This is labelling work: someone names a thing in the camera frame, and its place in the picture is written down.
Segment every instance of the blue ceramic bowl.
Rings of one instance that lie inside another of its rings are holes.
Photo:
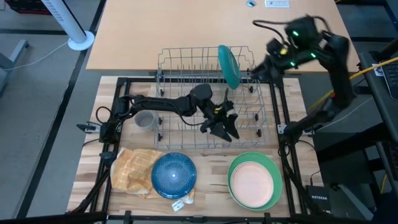
[[[178,199],[189,194],[195,186],[197,170],[188,156],[171,152],[156,161],[151,177],[152,185],[160,196]]]

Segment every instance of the teal plate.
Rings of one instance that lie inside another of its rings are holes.
[[[220,61],[224,79],[229,87],[235,90],[241,83],[241,72],[239,71],[235,56],[232,54],[229,47],[225,45],[218,46],[218,60]]]

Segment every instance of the stacked plates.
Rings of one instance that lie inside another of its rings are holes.
[[[251,210],[271,208],[282,193],[279,168],[258,152],[246,152],[235,158],[229,166],[227,178],[234,200]]]

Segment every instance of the white cable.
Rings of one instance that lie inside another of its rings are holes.
[[[337,121],[334,121],[334,122],[332,122],[332,123],[330,123],[330,124],[328,124],[328,125],[326,125],[326,126],[320,128],[320,129],[318,129],[317,131],[320,131],[320,130],[322,130],[322,129],[324,129],[324,128],[327,128],[327,127],[329,127],[329,126],[331,126],[331,125],[333,125],[333,124],[335,124],[335,123],[341,121],[342,119],[347,118],[350,114],[354,113],[354,111],[356,111],[360,106],[364,105],[365,103],[367,103],[367,102],[368,102],[369,100],[371,100],[371,99],[373,99],[373,97],[370,97],[370,98],[367,99],[365,102],[363,102],[363,103],[361,103],[359,106],[355,107],[355,109],[353,109],[351,112],[349,112],[346,116],[344,116],[344,117],[338,119]]]
[[[51,51],[51,52],[50,52],[49,54],[47,54],[46,56],[44,56],[44,57],[42,57],[42,58],[40,58],[40,59],[38,59],[38,60],[36,60],[36,61],[34,61],[34,62],[32,62],[32,63],[26,64],[26,65],[17,66],[17,67],[14,67],[14,68],[7,68],[7,69],[3,69],[3,70],[4,70],[4,71],[10,71],[10,70],[14,70],[14,69],[17,69],[17,68],[22,68],[22,67],[26,67],[26,66],[29,66],[29,65],[33,65],[33,64],[35,64],[35,63],[37,63],[37,62],[39,62],[39,61],[41,61],[41,60],[47,58],[48,56],[52,55],[56,50],[60,49],[61,47],[63,47],[63,46],[64,46],[65,44],[67,44],[67,43],[68,43],[68,42],[65,42],[65,43],[62,44],[61,46],[59,46],[59,47],[57,47],[56,49],[54,49],[53,51]]]

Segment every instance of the wooden table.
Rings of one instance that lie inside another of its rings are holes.
[[[117,77],[102,77],[91,121],[96,121],[95,111],[99,106],[111,107],[114,90],[116,88]],[[285,93],[287,104],[289,106],[289,115],[291,120],[298,120],[306,115],[302,99],[299,80],[296,78],[285,78]],[[130,94],[143,94],[154,96],[156,83],[133,83]],[[257,151],[269,156],[281,169],[281,160],[278,156],[277,135],[274,122],[274,115],[271,103],[271,96],[268,84],[261,85],[264,102],[266,105],[266,114],[268,128],[270,132],[269,143],[266,147],[252,149],[206,149],[196,151],[182,151],[188,155],[194,162],[198,179],[195,185],[195,202],[192,205],[185,205],[178,212],[172,210],[171,204],[174,200],[165,198],[142,199],[138,196],[124,192],[112,190],[109,215],[124,215],[125,210],[131,210],[133,215],[202,215],[202,216],[223,216],[223,217],[262,217],[263,212],[254,212],[240,207],[230,196],[226,183],[226,173],[229,163],[240,153],[247,151]],[[280,96],[277,91],[277,98],[280,104]],[[99,118],[106,120],[109,116],[105,110],[99,113]],[[125,121],[123,125],[121,147],[128,149],[154,148],[154,133],[140,134],[135,130],[134,119]],[[86,141],[98,138],[97,134],[89,134]],[[308,137],[302,137],[303,140],[312,142]],[[86,197],[87,193],[94,186],[98,164],[100,163],[99,153],[102,151],[102,144],[94,142],[86,145],[82,152],[76,173],[76,179],[73,184],[72,194],[70,196],[68,210],[77,207]],[[308,144],[299,142],[296,144],[298,163],[300,165],[303,184],[309,184],[311,174],[319,170],[317,156],[315,151]],[[322,185],[320,174],[314,175],[315,185]],[[285,185],[280,200],[269,210],[272,217],[288,217],[289,209],[287,197],[285,194]],[[297,191],[293,187],[294,204],[296,211],[300,212]],[[98,208],[101,208],[104,195],[104,188],[101,190],[98,200]]]
[[[157,70],[158,54],[172,47],[248,46],[255,64],[264,60],[266,44],[276,33],[252,25],[254,19],[290,21],[306,14],[322,16],[332,32],[349,38],[337,6],[329,0],[290,0],[290,8],[266,8],[264,0],[109,0],[87,63],[93,70]],[[319,29],[325,26],[317,21]],[[285,35],[283,26],[273,26]],[[351,44],[348,70],[359,62]],[[325,72],[318,62],[289,72]]]

